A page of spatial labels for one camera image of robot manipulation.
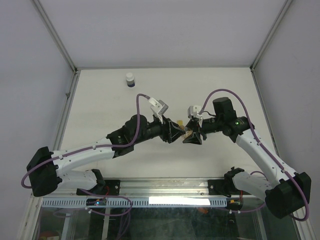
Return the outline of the clear orange pill bottle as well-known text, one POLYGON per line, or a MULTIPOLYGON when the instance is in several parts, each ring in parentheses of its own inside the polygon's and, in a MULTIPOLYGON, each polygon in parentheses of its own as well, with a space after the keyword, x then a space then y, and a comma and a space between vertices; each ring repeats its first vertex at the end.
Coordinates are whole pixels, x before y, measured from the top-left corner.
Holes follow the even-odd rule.
POLYGON ((183 130, 184 130, 184 134, 181 136, 183 139, 186 139, 193 133, 193 130, 188 127, 184 127, 183 130))

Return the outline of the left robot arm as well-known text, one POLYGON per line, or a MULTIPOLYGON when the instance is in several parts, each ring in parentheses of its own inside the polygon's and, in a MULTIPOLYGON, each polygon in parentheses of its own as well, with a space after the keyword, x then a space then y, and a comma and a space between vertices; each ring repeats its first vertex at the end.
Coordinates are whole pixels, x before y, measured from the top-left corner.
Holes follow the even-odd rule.
POLYGON ((47 146, 39 148, 28 163, 27 178, 35 197, 44 197, 58 189, 75 189, 99 195, 105 188, 104 178, 98 169, 79 171, 90 163, 122 157, 134 150, 134 146, 159 137, 171 144, 185 131, 171 119, 153 117, 148 122, 143 115, 133 115, 125 124, 102 139, 86 146, 51 151, 47 146))

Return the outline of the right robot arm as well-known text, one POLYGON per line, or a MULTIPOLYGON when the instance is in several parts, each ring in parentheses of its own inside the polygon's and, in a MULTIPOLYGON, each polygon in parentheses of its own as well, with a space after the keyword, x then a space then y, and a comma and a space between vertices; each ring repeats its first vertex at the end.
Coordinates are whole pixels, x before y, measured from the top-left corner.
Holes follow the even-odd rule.
POLYGON ((191 134, 184 144, 201 145, 207 135, 221 132, 243 149, 257 164, 264 178, 232 167, 223 176, 223 183, 214 187, 221 195, 231 197, 244 191, 264 201, 268 210, 278 219, 291 215, 310 202, 312 180, 306 172, 298 173, 266 146, 246 116, 238 117, 228 97, 213 100, 215 116, 204 119, 198 105, 187 110, 186 125, 191 134))

